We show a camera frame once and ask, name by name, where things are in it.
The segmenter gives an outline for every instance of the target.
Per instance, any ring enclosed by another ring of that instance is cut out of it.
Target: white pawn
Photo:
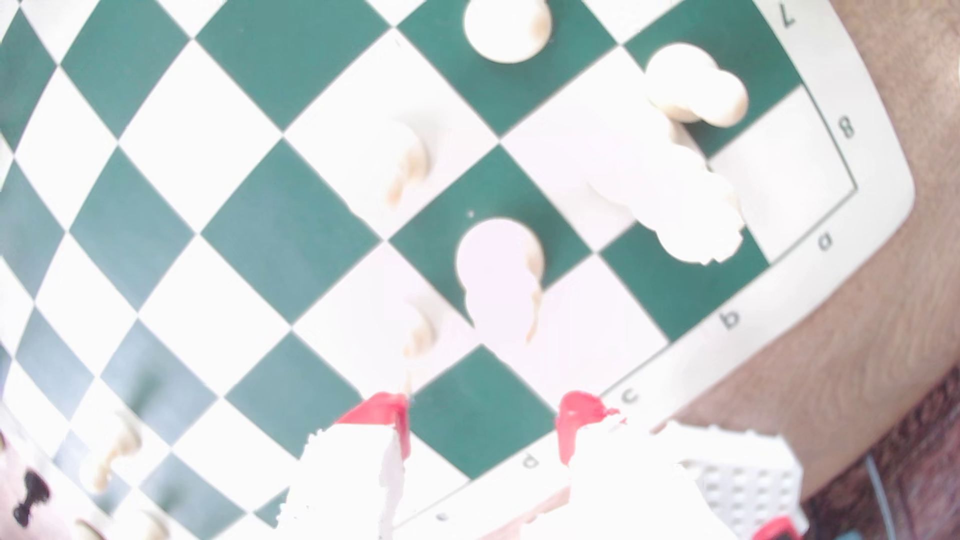
[[[543,50],[553,32],[546,0],[470,0],[464,33],[489,61],[519,63]]]
[[[120,534],[117,538],[124,540],[167,540],[170,531],[167,527],[147,511],[136,511],[127,515],[119,524]]]
[[[689,43],[673,43],[654,53],[645,84],[650,102],[679,122],[703,120],[729,128],[743,119],[749,106],[743,82]]]
[[[84,520],[77,520],[73,523],[70,538],[73,540],[104,540],[104,536]]]
[[[107,418],[104,437],[90,452],[80,469],[80,481],[89,493],[103,493],[112,477],[113,460],[136,454],[140,435],[119,414]]]
[[[457,248],[456,269],[474,327],[492,345],[528,343],[537,331],[543,248],[526,226],[481,222]]]
[[[423,356],[433,346],[434,332],[430,321],[416,307],[405,302],[389,303],[383,308],[383,334],[397,356]]]
[[[403,191],[426,178],[430,167],[423,141],[396,120],[374,124],[367,148],[352,171],[355,205],[361,209],[391,209]]]

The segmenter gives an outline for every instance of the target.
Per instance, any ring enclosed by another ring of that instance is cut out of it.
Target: cable
[[[865,462],[867,464],[867,474],[870,475],[870,483],[874,485],[874,495],[876,495],[876,504],[880,507],[883,526],[887,529],[887,540],[897,540],[897,533],[894,531],[894,517],[890,513],[887,492],[883,489],[883,482],[880,480],[880,472],[876,469],[874,456],[867,454]]]

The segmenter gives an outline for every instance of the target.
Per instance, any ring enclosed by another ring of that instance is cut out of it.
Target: chessboard
[[[412,372],[396,538],[482,536],[566,482],[564,392],[661,423],[806,317],[912,207],[828,0],[549,0],[549,43],[516,64],[470,47],[465,4],[0,0],[3,401],[65,479],[110,414],[142,438],[78,517],[109,532],[148,508],[175,540],[269,536],[307,435],[403,384],[376,317],[400,300],[436,343]],[[722,263],[670,257],[573,166],[589,133],[555,129],[573,102],[635,121],[646,62],[677,41],[750,95],[731,128],[685,126],[742,204]],[[391,212],[348,189],[376,118],[409,125],[431,160]],[[471,326],[454,270],[460,238],[493,217],[545,255],[540,327],[509,362]]]

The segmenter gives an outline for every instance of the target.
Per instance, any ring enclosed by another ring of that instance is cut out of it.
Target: brown surface
[[[899,540],[960,538],[960,365],[870,450]],[[866,467],[858,460],[806,505],[810,538],[856,529],[886,540]]]
[[[893,120],[916,206],[826,304],[679,415],[784,433],[804,464],[805,496],[960,358],[960,0],[832,3]]]

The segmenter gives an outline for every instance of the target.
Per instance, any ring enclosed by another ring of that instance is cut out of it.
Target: white square
[[[160,280],[140,320],[219,395],[290,330],[201,236]]]
[[[183,31],[196,37],[227,0],[157,0]]]
[[[34,299],[0,257],[0,343],[13,356],[34,311]]]
[[[0,134],[0,189],[7,181],[7,173],[13,165],[13,150],[7,144],[7,140]]]
[[[710,166],[736,187],[744,220],[771,261],[854,190],[802,86],[713,156]]]
[[[103,533],[107,538],[129,538],[125,526],[130,523],[136,523],[138,516],[135,514],[147,512],[156,517],[164,527],[166,527],[169,536],[167,540],[197,540],[197,537],[187,530],[177,520],[171,518],[166,512],[160,509],[149,497],[137,488],[130,490],[127,497],[113,510],[113,520],[110,527]]]
[[[59,64],[100,0],[23,0],[20,9]]]
[[[378,335],[391,323],[383,314],[399,303],[416,307],[436,342],[423,357],[404,360]],[[423,387],[478,344],[473,328],[389,243],[377,246],[294,326],[294,331],[365,398],[399,391],[412,368],[413,389]]]
[[[69,230],[114,148],[113,134],[58,67],[23,132],[16,162]]]
[[[467,475],[413,433],[410,434],[410,456],[403,462],[403,468],[403,499],[396,509],[396,525],[470,482]]]
[[[240,521],[218,534],[214,540],[264,540],[276,536],[274,529],[263,523],[254,514],[245,515]]]
[[[70,234],[50,262],[36,308],[93,375],[100,375],[136,320],[136,311]]]
[[[668,344],[613,270],[594,255],[550,287],[533,340],[502,359],[557,408],[566,392],[599,394]]]
[[[7,35],[7,29],[16,17],[19,7],[17,0],[0,0],[0,41]]]
[[[398,206],[359,209],[368,199],[351,176],[368,126],[408,125],[426,146],[430,170]],[[496,135],[444,77],[397,30],[374,43],[290,126],[287,139],[357,215],[388,238],[495,145]]]
[[[610,135],[594,133],[570,118],[577,117],[573,111],[586,108],[630,134],[649,125],[655,114],[643,95],[643,72],[617,47],[503,138],[503,147],[593,251],[603,249],[636,220],[587,181],[589,174],[603,175],[606,164],[590,153],[590,146]],[[585,170],[583,163],[592,168]]]
[[[410,13],[420,7],[426,0],[367,0],[380,16],[386,19],[391,26],[403,22]]]
[[[66,418],[36,387],[34,380],[18,362],[10,366],[4,385],[3,401],[30,434],[37,446],[50,457],[57,453],[69,430]]]
[[[120,145],[199,232],[279,138],[267,115],[190,41],[133,117]]]
[[[626,43],[683,0],[584,0],[617,43]]]
[[[210,485],[247,511],[290,485],[297,460],[233,405],[220,400],[174,445]]]
[[[114,432],[111,430],[114,426],[111,423],[112,415],[119,415],[129,422],[140,435],[143,446],[136,454],[117,457],[113,461],[113,471],[117,476],[129,485],[138,485],[163,462],[170,453],[170,447],[129,410],[102,380],[96,379],[90,385],[70,421],[70,428],[89,449],[102,448]]]

